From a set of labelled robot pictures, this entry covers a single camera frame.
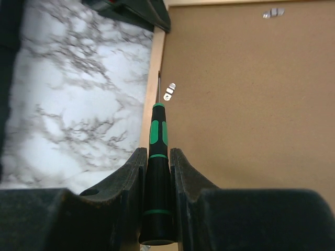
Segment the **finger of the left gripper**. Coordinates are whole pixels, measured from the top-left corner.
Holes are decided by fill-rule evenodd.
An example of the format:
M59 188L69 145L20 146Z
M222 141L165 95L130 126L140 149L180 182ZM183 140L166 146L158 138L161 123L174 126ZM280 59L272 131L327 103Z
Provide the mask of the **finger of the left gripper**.
M148 31L155 27L171 31L171 20L163 0L86 0L86 6L105 18L122 21Z

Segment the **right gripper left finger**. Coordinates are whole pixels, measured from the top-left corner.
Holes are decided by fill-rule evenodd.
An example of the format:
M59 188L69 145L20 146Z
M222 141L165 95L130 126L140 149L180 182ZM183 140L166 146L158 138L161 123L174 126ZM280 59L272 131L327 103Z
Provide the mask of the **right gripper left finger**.
M139 250L147 150L79 195L68 189L1 191L1 250Z

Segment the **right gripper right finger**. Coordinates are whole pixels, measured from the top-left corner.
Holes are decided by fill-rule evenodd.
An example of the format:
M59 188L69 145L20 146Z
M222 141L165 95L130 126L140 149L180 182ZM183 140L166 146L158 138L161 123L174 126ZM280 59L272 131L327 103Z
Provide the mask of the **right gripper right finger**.
M221 189L170 151L179 250L334 250L334 214L308 189Z

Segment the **green black screwdriver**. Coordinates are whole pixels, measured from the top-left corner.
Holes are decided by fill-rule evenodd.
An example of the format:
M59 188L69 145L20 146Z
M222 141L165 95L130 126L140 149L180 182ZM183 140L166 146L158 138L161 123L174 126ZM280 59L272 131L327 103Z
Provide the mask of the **green black screwdriver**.
M174 243L171 174L165 106L160 102L161 74L157 100L152 108L149 156L144 184L142 227L139 243L147 246Z

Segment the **wooden picture frame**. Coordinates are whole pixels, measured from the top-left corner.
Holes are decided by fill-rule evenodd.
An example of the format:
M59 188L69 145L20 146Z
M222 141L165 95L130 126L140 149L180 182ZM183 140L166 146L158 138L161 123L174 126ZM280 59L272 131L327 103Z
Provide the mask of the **wooden picture frame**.
M334 202L334 1L167 1L155 29L140 146L157 76L169 146L221 188L307 188ZM282 16L263 13L284 8Z

